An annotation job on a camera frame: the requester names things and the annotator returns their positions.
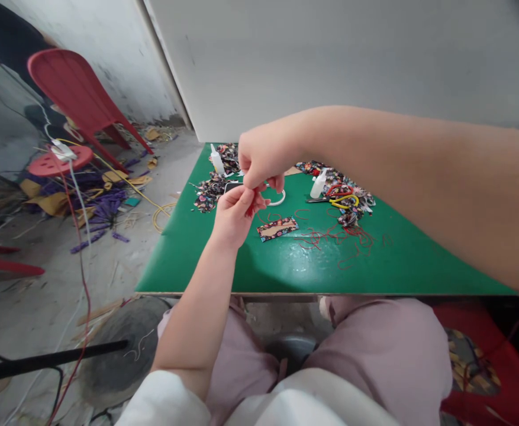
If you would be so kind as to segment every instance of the scissors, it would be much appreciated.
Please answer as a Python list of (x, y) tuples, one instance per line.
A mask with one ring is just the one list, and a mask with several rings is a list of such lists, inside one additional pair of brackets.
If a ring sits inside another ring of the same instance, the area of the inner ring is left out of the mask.
[(354, 201), (355, 201), (354, 207), (358, 206), (358, 204), (360, 204), (360, 200), (358, 199), (358, 197), (356, 195), (353, 194), (354, 188), (352, 188), (351, 186), (348, 186), (348, 191), (346, 191), (346, 192), (338, 192), (338, 193), (330, 195), (332, 193), (333, 189), (339, 188), (341, 186), (346, 186), (346, 185), (340, 185), (340, 184), (333, 185), (327, 191), (326, 196), (323, 196), (321, 198), (312, 198), (310, 200), (307, 200), (306, 202), (307, 203), (312, 203), (312, 202), (329, 202), (334, 207), (341, 208), (341, 209), (344, 209), (344, 210), (348, 210), (350, 208), (350, 206), (345, 206), (345, 205), (339, 204), (339, 202), (342, 201), (342, 200), (345, 200), (347, 198), (353, 198)]

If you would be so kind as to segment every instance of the lap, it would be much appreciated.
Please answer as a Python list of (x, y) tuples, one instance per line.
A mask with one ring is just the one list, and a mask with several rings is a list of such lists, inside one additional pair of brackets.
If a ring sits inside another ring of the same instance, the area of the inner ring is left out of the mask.
[(348, 380), (402, 424), (438, 424), (452, 373), (447, 335), (433, 310), (416, 299), (335, 302), (330, 311), (340, 322), (304, 368)]
[[(328, 300), (336, 330), (303, 368), (348, 380), (402, 424), (438, 424), (452, 373), (447, 336), (433, 310), (415, 299)], [(159, 324), (159, 337), (169, 316)], [(263, 351), (243, 312), (230, 305), (205, 401), (212, 424), (222, 424), (246, 397), (270, 392), (278, 372), (278, 361)]]

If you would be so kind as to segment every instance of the white plastic bottle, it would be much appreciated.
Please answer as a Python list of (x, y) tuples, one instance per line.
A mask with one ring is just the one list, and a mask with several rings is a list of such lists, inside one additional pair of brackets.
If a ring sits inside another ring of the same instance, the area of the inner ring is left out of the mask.
[(326, 168), (318, 175), (311, 189), (311, 198), (318, 198), (326, 183)]
[(211, 155), (212, 164), (214, 165), (214, 168), (216, 169), (216, 173), (218, 173), (220, 176), (224, 176), (225, 170), (224, 170), (224, 163), (222, 163), (222, 157), (220, 157), (220, 154), (218, 153), (218, 151), (216, 151), (216, 149), (214, 148), (214, 145), (210, 144), (210, 146), (212, 147), (212, 155)]

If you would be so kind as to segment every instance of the person's left hand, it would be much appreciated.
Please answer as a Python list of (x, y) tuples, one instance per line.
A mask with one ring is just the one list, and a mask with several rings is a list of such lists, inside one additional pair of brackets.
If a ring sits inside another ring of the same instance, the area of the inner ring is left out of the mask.
[(269, 199), (263, 199), (261, 193), (243, 185), (229, 190), (218, 200), (210, 239), (220, 242), (226, 248), (239, 249), (249, 233), (253, 216), (270, 202)]

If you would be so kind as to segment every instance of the green table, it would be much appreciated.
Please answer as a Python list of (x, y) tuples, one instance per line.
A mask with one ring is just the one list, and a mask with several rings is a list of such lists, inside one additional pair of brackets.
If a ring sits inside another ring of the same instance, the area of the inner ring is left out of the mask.
[[(209, 179), (212, 164), (208, 161), (208, 144), (206, 147), (189, 178), (191, 183)], [(349, 237), (341, 245), (330, 238), (328, 242), (322, 240), (320, 251), (305, 250), (299, 246), (300, 241), (294, 239), (306, 233), (308, 227), (325, 233), (336, 223), (336, 219), (327, 215), (330, 204), (305, 203), (311, 187), (310, 176), (302, 173), (288, 176), (285, 201), (259, 212), (267, 221), (269, 212), (288, 217), (294, 216), (297, 209), (310, 209), (298, 214), (308, 218), (296, 219), (300, 230), (263, 243), (256, 231), (262, 223), (254, 218), (246, 243), (237, 256), (235, 293), (515, 294), (451, 255), (380, 199), (376, 199), (373, 216), (366, 214), (360, 222), (364, 230), (376, 238), (371, 253), (365, 256), (368, 251), (363, 250), (364, 254), (341, 264), (342, 268), (352, 265), (351, 268), (340, 270), (338, 262), (355, 254), (357, 238)], [(137, 292), (181, 293), (186, 288), (215, 217), (215, 210), (200, 213), (194, 207), (195, 199), (195, 188), (186, 184), (137, 285)], [(384, 234), (389, 235), (393, 245), (382, 243)]]

